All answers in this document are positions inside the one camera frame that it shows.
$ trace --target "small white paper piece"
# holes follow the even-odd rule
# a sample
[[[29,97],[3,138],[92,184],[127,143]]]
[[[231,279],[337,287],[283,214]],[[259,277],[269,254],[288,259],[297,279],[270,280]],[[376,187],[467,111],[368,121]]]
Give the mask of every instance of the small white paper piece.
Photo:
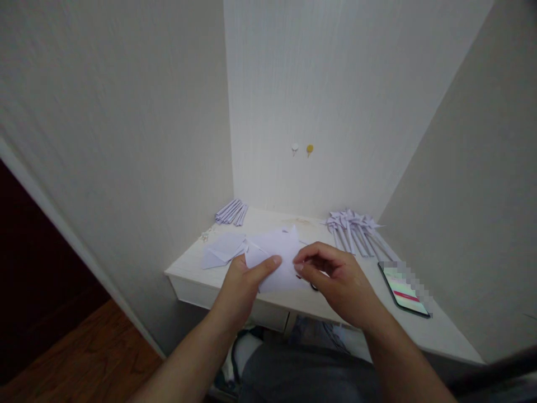
[[[212,269],[214,267],[226,266],[228,262],[216,257],[211,251],[204,249],[201,259],[202,269]]]
[[[203,249],[202,269],[225,266],[231,259],[245,250],[246,235],[226,232]]]

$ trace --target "white paper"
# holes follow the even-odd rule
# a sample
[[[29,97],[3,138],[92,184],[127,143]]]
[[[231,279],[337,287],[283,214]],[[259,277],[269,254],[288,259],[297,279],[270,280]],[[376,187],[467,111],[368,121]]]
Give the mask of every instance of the white paper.
[[[207,245],[205,250],[227,263],[240,251],[245,238],[244,234],[226,232],[220,235],[215,242]]]
[[[282,260],[280,267],[261,283],[260,293],[309,287],[305,280],[298,278],[293,265],[293,259],[302,249],[295,226],[287,233],[279,229],[248,237],[248,240],[250,245],[246,256],[249,268],[273,255],[280,255]]]
[[[201,259],[201,268],[202,269],[211,269],[213,267],[226,266],[228,262],[223,261],[216,257],[211,251],[204,249],[203,258]]]

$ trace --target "textured wall panel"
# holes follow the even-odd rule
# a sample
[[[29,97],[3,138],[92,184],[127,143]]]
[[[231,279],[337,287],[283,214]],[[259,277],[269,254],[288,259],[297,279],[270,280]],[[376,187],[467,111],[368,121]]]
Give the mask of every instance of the textured wall panel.
[[[165,352],[164,269],[233,196],[223,5],[3,2],[2,135]]]
[[[225,0],[235,196],[378,218],[491,4]]]
[[[537,5],[492,8],[382,215],[486,361],[537,341]]]

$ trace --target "phone screen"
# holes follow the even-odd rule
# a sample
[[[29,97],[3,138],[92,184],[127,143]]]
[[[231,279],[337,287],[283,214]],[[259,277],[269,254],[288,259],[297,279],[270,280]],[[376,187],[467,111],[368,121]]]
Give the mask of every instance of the phone screen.
[[[396,266],[394,262],[380,262],[379,269],[384,275],[384,279],[390,290],[392,296],[397,305],[404,310],[412,311],[418,315],[430,317],[429,313],[420,302],[420,299],[416,295],[410,284],[407,283],[405,276],[401,273],[401,270]]]

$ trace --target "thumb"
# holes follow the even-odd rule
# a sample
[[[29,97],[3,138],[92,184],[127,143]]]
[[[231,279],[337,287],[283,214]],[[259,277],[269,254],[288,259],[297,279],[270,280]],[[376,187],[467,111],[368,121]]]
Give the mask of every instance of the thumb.
[[[295,264],[296,272],[306,281],[309,281],[321,292],[330,287],[330,278],[325,276],[319,269],[308,263]]]
[[[248,276],[256,284],[261,283],[281,265],[281,256],[274,255],[262,261],[248,272]]]

